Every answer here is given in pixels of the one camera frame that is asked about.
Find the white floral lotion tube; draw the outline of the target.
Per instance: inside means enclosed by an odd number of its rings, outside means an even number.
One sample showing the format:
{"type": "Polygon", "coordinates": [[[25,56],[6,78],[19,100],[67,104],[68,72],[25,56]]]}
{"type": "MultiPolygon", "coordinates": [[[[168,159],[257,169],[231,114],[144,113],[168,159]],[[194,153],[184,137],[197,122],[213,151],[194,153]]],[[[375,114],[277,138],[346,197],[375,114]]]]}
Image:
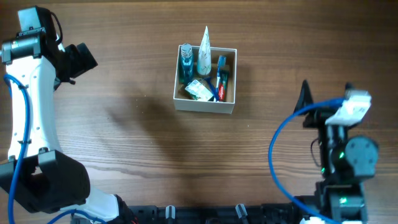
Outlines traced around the white floral lotion tube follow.
{"type": "Polygon", "coordinates": [[[200,76],[207,76],[211,72],[211,45],[208,27],[205,27],[198,50],[197,72],[200,76]]]}

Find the green white soap packet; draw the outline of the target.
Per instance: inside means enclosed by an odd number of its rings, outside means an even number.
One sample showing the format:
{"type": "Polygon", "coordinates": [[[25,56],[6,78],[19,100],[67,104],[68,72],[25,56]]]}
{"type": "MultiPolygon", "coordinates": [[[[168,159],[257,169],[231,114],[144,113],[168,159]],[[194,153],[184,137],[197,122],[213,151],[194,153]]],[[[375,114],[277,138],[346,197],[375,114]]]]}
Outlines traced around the green white soap packet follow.
{"type": "Polygon", "coordinates": [[[212,92],[198,80],[193,80],[192,82],[190,82],[185,87],[185,91],[189,93],[194,100],[197,101],[210,101],[214,98],[212,92]]]}

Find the colgate toothpaste tube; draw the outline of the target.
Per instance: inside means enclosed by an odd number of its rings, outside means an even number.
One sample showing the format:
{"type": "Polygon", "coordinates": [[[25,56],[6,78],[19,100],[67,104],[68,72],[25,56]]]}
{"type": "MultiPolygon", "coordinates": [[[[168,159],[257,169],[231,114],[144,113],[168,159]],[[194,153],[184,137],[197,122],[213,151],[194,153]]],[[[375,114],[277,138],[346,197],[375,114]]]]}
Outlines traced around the colgate toothpaste tube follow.
{"type": "Polygon", "coordinates": [[[221,81],[219,85],[219,101],[226,101],[226,90],[228,87],[229,71],[221,70],[221,81]]]}

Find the blue toothbrush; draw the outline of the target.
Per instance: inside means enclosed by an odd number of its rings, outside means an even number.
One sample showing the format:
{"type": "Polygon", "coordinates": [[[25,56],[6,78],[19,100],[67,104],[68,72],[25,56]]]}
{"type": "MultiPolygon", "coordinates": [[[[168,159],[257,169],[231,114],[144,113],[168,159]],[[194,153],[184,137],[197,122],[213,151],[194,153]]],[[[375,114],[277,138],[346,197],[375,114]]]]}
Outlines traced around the blue toothbrush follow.
{"type": "Polygon", "coordinates": [[[226,64],[226,57],[224,55],[220,55],[218,58],[218,66],[217,66],[217,74],[216,74],[216,95],[215,95],[216,101],[220,100],[218,92],[219,92],[219,85],[220,85],[220,81],[221,81],[221,70],[225,66],[225,64],[226,64]]]}

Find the blue disposable razor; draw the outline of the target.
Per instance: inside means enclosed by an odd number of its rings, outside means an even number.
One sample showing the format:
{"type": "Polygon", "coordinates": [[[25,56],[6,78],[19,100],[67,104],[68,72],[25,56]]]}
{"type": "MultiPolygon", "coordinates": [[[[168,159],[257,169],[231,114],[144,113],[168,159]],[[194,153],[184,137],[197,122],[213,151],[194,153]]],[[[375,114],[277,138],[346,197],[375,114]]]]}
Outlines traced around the blue disposable razor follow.
{"type": "Polygon", "coordinates": [[[214,101],[219,101],[218,92],[214,87],[214,85],[211,83],[211,77],[205,77],[204,80],[207,82],[208,86],[210,87],[210,90],[214,96],[214,101]]]}

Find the teal mouthwash bottle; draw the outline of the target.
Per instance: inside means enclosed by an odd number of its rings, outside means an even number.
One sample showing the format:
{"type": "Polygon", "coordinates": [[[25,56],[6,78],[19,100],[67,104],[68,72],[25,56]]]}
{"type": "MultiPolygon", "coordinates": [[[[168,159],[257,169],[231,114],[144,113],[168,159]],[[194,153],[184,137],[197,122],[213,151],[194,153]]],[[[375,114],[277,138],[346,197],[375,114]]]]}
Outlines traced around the teal mouthwash bottle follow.
{"type": "Polygon", "coordinates": [[[192,46],[185,43],[180,48],[180,71],[179,80],[180,83],[188,85],[193,79],[193,50],[192,46]]]}

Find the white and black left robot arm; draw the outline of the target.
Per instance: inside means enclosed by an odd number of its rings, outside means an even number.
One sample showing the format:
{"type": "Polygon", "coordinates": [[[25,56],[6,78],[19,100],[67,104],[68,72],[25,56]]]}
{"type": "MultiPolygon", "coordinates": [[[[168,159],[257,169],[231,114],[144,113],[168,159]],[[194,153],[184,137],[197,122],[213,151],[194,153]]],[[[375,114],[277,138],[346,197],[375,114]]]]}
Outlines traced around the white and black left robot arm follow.
{"type": "Polygon", "coordinates": [[[20,31],[1,46],[4,81],[12,100],[12,139],[1,165],[1,188],[30,213],[76,215],[90,223],[137,223],[120,196],[90,184],[85,166],[62,152],[55,126],[54,91],[96,67],[86,44],[63,46],[56,15],[34,6],[18,12],[20,31]]]}

